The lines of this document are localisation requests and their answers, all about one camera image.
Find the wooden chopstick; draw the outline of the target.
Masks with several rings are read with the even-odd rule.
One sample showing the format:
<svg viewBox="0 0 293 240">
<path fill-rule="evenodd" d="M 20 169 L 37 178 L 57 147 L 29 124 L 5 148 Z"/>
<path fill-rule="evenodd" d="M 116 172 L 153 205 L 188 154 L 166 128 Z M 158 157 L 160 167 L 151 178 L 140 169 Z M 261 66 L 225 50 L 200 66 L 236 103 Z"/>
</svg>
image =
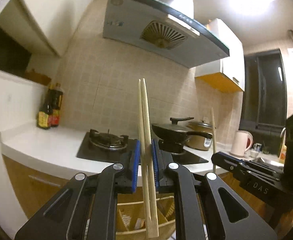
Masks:
<svg viewBox="0 0 293 240">
<path fill-rule="evenodd" d="M 141 91 L 141 104 L 142 104 L 142 120 L 143 120 L 143 130 L 144 130 L 144 160 L 146 162 L 146 190 L 147 198 L 144 200 L 145 204 L 145 222 L 146 231 L 149 238 L 156 238 L 159 236 L 158 229 L 158 216 L 157 216 L 157 205 L 156 205 L 156 187 L 155 187 L 155 175 L 153 168 L 152 159 L 152 144 L 151 144 L 151 131 L 150 131 L 150 118 L 149 118 L 149 106 L 146 91 L 146 82 L 143 78 L 140 82 Z"/>
<path fill-rule="evenodd" d="M 141 79 L 138 80 L 138 109 L 139 109 L 138 117 L 139 117 L 140 161 L 141 161 L 141 173 L 142 173 L 146 239 L 151 239 L 152 231 L 150 231 L 149 229 L 152 228 L 152 220 L 151 220 L 150 198 L 149 198 L 149 183 L 148 183 L 148 176 L 147 176 L 147 162 L 145 161 L 145 137 L 144 137 L 144 124 L 143 124 Z"/>
</svg>

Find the dark kitchen window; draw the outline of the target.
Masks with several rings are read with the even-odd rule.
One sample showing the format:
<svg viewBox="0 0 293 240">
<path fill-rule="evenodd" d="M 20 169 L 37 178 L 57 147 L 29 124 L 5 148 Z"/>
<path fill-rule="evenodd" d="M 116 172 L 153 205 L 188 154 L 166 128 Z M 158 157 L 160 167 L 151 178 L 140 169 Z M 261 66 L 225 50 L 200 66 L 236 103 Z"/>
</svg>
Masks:
<svg viewBox="0 0 293 240">
<path fill-rule="evenodd" d="M 245 91 L 239 129 L 268 154 L 279 155 L 287 118 L 287 88 L 279 49 L 245 56 Z"/>
</svg>

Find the white cup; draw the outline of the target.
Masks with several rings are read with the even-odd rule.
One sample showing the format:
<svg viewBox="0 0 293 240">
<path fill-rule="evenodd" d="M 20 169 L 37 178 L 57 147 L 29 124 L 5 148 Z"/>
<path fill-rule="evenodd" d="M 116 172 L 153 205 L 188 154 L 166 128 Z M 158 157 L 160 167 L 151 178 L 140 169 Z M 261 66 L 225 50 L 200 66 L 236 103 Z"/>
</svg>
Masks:
<svg viewBox="0 0 293 240">
<path fill-rule="evenodd" d="M 253 144 L 253 150 L 254 151 L 261 152 L 261 149 L 262 149 L 262 144 L 260 144 L 260 143 L 254 143 Z"/>
</svg>

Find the yellow plastic utensil basket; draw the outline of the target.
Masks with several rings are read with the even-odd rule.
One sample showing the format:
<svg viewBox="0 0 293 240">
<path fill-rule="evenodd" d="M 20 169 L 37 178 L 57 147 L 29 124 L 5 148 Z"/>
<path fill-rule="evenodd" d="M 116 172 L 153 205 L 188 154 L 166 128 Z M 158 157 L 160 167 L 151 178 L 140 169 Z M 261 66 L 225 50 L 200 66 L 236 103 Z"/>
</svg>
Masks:
<svg viewBox="0 0 293 240">
<path fill-rule="evenodd" d="M 157 216 L 159 230 L 157 239 L 170 239 L 175 233 L 173 196 L 157 198 Z M 142 201 L 117 204 L 116 222 L 116 239 L 148 239 Z"/>
</svg>

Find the white pink electric kettle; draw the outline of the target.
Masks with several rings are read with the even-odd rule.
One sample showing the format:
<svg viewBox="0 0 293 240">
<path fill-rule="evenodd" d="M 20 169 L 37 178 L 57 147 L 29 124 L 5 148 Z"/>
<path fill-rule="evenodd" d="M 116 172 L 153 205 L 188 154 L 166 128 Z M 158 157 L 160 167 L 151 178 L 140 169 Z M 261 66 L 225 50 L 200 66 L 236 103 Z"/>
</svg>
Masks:
<svg viewBox="0 0 293 240">
<path fill-rule="evenodd" d="M 230 153 L 243 157 L 253 145 L 253 135 L 247 131 L 236 131 Z"/>
</svg>

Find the black gas stove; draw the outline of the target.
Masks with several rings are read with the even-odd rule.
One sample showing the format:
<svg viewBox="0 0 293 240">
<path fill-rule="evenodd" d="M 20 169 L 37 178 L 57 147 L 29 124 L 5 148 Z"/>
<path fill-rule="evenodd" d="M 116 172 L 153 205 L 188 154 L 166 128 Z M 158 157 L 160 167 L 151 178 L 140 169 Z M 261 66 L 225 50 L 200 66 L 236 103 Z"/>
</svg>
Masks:
<svg viewBox="0 0 293 240">
<path fill-rule="evenodd" d="M 117 163 L 123 154 L 136 149 L 137 142 L 137 139 L 129 138 L 128 135 L 117 136 L 110 132 L 100 133 L 91 129 L 85 134 L 76 157 L 106 163 Z M 190 165 L 208 162 L 206 159 L 185 150 L 182 144 L 174 144 L 173 142 L 159 139 L 156 140 L 156 146 L 162 152 L 170 153 L 173 161 L 178 164 Z"/>
</svg>

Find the brown rice cooker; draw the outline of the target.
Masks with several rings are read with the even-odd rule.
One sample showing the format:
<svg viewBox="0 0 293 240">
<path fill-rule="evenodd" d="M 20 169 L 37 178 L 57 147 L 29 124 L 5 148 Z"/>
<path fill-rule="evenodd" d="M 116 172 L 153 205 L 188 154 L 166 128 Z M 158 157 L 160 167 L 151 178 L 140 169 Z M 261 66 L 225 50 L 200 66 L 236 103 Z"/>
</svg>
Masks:
<svg viewBox="0 0 293 240">
<path fill-rule="evenodd" d="M 213 134 L 212 126 L 208 123 L 203 122 L 203 121 L 190 121 L 187 124 L 187 128 L 190 128 L 196 132 L 206 132 L 211 135 Z M 190 136 L 186 145 L 189 148 L 193 148 L 196 150 L 208 151 L 211 147 L 211 142 L 212 142 L 212 139 L 208 139 L 208 138 L 198 136 L 198 135 L 192 135 L 192 136 Z"/>
</svg>

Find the dark soy sauce bottle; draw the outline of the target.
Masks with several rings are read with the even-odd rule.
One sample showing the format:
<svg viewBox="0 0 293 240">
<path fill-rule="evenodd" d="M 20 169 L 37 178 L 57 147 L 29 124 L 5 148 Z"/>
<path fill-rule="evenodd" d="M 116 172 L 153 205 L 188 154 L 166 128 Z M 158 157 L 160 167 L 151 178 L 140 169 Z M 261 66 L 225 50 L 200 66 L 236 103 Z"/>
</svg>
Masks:
<svg viewBox="0 0 293 240">
<path fill-rule="evenodd" d="M 53 109 L 51 107 L 51 91 L 52 91 L 52 86 L 50 85 L 46 93 L 44 103 L 40 107 L 38 112 L 37 126 L 41 129 L 51 128 L 51 120 L 53 116 Z"/>
</svg>

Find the black wok with lid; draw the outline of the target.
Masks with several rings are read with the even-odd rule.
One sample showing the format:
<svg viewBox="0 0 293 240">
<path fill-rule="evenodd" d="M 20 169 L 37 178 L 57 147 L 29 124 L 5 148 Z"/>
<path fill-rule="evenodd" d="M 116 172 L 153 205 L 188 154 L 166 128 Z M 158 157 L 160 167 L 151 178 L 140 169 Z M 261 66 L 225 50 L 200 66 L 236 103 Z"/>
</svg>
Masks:
<svg viewBox="0 0 293 240">
<path fill-rule="evenodd" d="M 164 142 L 183 144 L 192 135 L 202 136 L 211 139 L 213 135 L 206 132 L 196 132 L 190 128 L 180 126 L 180 121 L 193 120 L 194 117 L 170 118 L 170 124 L 151 124 L 152 130 Z"/>
</svg>

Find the red label sauce bottle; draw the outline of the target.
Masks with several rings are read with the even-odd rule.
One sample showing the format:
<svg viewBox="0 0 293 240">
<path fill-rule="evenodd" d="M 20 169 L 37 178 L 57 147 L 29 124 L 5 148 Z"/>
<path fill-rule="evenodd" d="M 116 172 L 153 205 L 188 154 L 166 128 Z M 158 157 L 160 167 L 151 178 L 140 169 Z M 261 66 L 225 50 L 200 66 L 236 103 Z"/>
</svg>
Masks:
<svg viewBox="0 0 293 240">
<path fill-rule="evenodd" d="M 57 82 L 55 87 L 50 91 L 50 105 L 53 110 L 51 127 L 57 127 L 60 124 L 62 99 L 63 90 L 61 83 Z"/>
</svg>

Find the white upper left cabinet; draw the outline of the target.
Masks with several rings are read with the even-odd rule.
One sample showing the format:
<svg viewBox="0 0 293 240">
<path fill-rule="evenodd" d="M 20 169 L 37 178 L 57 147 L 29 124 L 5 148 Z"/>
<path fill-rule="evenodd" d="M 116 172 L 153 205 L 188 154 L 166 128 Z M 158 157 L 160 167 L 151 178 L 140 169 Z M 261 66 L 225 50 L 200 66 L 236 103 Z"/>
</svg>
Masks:
<svg viewBox="0 0 293 240">
<path fill-rule="evenodd" d="M 93 0 L 0 0 L 0 70 L 53 78 Z"/>
</svg>

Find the silver range hood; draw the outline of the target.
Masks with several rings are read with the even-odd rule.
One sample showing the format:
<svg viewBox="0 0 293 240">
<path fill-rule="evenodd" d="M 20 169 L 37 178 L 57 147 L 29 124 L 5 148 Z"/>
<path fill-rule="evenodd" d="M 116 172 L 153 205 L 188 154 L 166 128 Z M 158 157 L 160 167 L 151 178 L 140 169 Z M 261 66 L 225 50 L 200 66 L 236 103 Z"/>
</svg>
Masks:
<svg viewBox="0 0 293 240">
<path fill-rule="evenodd" d="M 108 0 L 102 35 L 187 68 L 230 55 L 229 48 L 194 19 L 193 0 Z"/>
</svg>

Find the white orange wall cabinet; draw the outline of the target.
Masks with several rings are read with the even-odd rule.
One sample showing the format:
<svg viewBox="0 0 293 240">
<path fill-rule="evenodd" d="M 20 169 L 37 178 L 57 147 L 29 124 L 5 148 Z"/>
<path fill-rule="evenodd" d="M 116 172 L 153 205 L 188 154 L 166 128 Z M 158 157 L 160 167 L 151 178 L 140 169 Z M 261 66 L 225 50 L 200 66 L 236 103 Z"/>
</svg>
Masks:
<svg viewBox="0 0 293 240">
<path fill-rule="evenodd" d="M 245 90 L 245 60 L 242 42 L 221 20 L 214 19 L 206 27 L 228 48 L 229 57 L 196 67 L 195 77 L 223 93 Z"/>
</svg>

